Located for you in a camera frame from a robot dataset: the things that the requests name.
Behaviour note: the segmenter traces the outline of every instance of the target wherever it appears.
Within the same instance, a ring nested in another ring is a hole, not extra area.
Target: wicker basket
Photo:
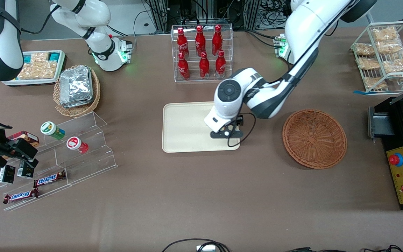
[[[88,105],[71,107],[71,108],[64,108],[62,105],[60,105],[60,78],[58,78],[58,80],[54,84],[54,94],[53,94],[54,101],[58,104],[56,106],[56,110],[64,116],[69,116],[73,118],[77,118],[79,116],[88,114],[91,111],[94,111],[94,109],[96,109],[97,107],[97,104],[99,104],[100,100],[100,84],[99,79],[96,76],[96,73],[92,69],[91,69],[91,78],[93,83],[94,101]]]
[[[342,126],[320,110],[293,113],[284,124],[283,141],[290,156],[313,169],[325,169],[338,164],[347,149]]]

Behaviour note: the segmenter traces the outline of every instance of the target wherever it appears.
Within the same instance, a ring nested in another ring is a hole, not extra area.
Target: red emergency stop button
[[[388,161],[394,166],[402,166],[403,156],[400,153],[394,153],[393,155],[388,157]]]

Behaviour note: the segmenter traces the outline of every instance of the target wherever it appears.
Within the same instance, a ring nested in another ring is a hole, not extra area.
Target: green and white can
[[[57,140],[60,140],[64,137],[64,130],[57,127],[57,125],[51,121],[43,123],[40,130],[43,134],[51,136]]]

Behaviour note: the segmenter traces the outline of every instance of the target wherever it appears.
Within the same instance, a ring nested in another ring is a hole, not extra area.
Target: small product box
[[[40,140],[38,138],[38,136],[35,136],[34,134],[30,134],[27,131],[20,131],[18,133],[15,133],[11,136],[7,137],[10,140],[14,140],[16,138],[22,138],[24,140],[26,140],[28,143],[30,143],[30,145],[34,146],[34,147],[39,147],[40,146]]]
[[[15,168],[13,166],[4,166],[0,171],[0,183],[13,184],[13,179],[15,178]]]
[[[26,179],[31,179],[34,177],[34,168],[30,167],[24,160],[20,162],[20,167],[18,168],[18,177],[24,177]]]

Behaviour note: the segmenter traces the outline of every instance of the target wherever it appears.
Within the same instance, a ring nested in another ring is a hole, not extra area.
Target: can lid
[[[51,121],[43,123],[40,127],[40,131],[45,135],[52,135],[57,130],[57,125]]]
[[[80,148],[80,145],[82,145],[82,141],[80,140],[80,138],[75,136],[70,137],[66,141],[66,146],[71,150],[77,150],[78,148]]]

